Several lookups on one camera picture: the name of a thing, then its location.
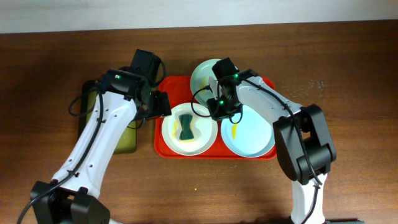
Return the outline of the green yellow sponge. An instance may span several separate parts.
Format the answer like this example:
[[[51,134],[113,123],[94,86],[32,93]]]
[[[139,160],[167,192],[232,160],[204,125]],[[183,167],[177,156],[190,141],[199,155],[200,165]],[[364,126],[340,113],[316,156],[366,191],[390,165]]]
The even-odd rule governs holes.
[[[186,141],[194,139],[194,134],[191,130],[191,122],[193,120],[193,116],[190,114],[182,114],[178,118],[181,125],[179,140]]]

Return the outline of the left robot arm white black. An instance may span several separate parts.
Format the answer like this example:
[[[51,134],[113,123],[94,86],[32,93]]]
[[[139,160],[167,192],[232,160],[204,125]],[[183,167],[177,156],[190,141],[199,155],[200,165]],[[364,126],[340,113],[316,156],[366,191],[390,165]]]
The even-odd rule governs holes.
[[[171,114],[156,68],[110,69],[95,83],[90,118],[51,182],[38,181],[27,208],[38,223],[113,223],[98,197],[107,166],[130,122]]]

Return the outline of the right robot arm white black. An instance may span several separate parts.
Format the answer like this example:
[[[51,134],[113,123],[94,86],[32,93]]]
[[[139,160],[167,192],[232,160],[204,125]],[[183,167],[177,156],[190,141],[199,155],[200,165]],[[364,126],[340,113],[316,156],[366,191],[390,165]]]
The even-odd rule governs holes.
[[[248,106],[272,125],[278,163],[292,182],[290,221],[325,223],[323,189],[336,149],[322,109],[288,100],[251,69],[210,78],[208,85],[214,120],[230,118]]]

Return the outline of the mint green plate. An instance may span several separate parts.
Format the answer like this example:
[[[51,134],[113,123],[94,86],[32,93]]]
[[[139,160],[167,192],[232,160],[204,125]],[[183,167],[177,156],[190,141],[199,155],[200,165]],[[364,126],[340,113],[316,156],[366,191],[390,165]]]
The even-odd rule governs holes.
[[[209,85],[208,80],[210,77],[217,81],[217,78],[212,71],[212,67],[217,61],[219,61],[218,58],[206,60],[194,69],[190,79],[190,89],[192,94],[195,94],[198,90]],[[202,90],[195,95],[197,102],[205,107],[207,107],[207,100],[213,97],[214,95],[211,90]]]

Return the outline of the white plate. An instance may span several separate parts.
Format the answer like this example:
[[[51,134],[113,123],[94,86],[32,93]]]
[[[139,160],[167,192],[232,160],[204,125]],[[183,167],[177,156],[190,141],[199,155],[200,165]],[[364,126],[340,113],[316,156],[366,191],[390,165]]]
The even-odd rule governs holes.
[[[161,134],[166,145],[175,153],[183,156],[196,156],[207,151],[215,142],[218,134],[217,122],[208,115],[209,111],[198,103],[182,103],[171,110],[172,114],[164,118]],[[191,130],[194,139],[181,141],[181,125],[179,116],[190,114],[193,116]]]

